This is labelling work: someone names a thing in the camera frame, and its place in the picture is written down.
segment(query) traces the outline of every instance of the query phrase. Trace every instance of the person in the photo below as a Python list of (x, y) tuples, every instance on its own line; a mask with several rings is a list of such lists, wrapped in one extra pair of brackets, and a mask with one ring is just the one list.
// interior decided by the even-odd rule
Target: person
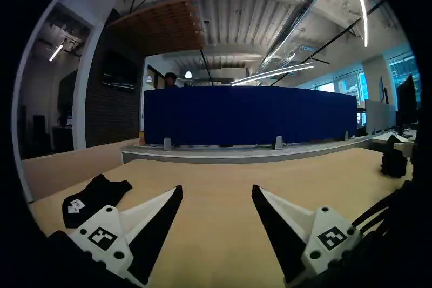
[(165, 74), (165, 88), (177, 88), (176, 84), (177, 75), (175, 75), (173, 72), (168, 72)]

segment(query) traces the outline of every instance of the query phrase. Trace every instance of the wall-mounted tv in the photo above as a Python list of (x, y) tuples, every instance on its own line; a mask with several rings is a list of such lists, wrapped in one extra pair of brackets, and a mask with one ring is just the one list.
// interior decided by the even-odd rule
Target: wall-mounted tv
[(134, 91), (138, 85), (139, 66), (123, 55), (108, 51), (102, 62), (102, 83), (125, 91)]

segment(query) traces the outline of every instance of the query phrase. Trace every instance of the wooden ceiling panel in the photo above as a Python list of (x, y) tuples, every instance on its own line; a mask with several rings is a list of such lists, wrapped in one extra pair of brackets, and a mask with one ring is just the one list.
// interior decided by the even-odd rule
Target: wooden ceiling panel
[(192, 0), (169, 0), (138, 10), (109, 25), (122, 41), (144, 56), (203, 49), (197, 8)]

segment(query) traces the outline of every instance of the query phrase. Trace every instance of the blue partition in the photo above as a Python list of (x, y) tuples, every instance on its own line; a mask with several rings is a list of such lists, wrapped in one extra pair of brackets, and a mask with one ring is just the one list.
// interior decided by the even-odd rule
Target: blue partition
[(200, 86), (144, 92), (145, 141), (174, 145), (271, 144), (356, 134), (354, 96), (297, 88)]

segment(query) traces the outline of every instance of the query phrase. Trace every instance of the office desk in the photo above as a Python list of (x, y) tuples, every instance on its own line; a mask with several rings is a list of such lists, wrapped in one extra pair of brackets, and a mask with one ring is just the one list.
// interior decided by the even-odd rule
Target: office desk
[[(410, 178), (383, 176), (381, 156), (352, 148), (256, 164), (134, 160), (104, 175), (111, 181), (128, 180), (133, 186), (117, 205), (120, 211), (183, 186), (183, 201), (150, 276), (153, 286), (282, 288), (283, 274), (252, 202), (252, 185), (311, 210), (328, 204), (353, 220)], [(407, 174), (411, 173), (409, 164)], [(47, 235), (65, 230), (62, 201), (87, 183), (31, 204)]]
[(403, 133), (406, 134), (406, 135), (411, 135), (411, 137), (405, 138), (405, 137), (399, 136), (396, 132), (388, 131), (388, 132), (385, 132), (383, 134), (380, 134), (380, 135), (377, 135), (375, 137), (372, 137), (372, 142), (379, 143), (379, 144), (385, 144), (388, 141), (388, 139), (390, 138), (391, 135), (396, 136), (396, 138), (398, 140), (400, 140), (401, 142), (407, 142), (409, 140), (414, 141), (415, 137), (417, 135), (417, 131), (416, 130), (412, 130), (412, 129), (404, 131)]

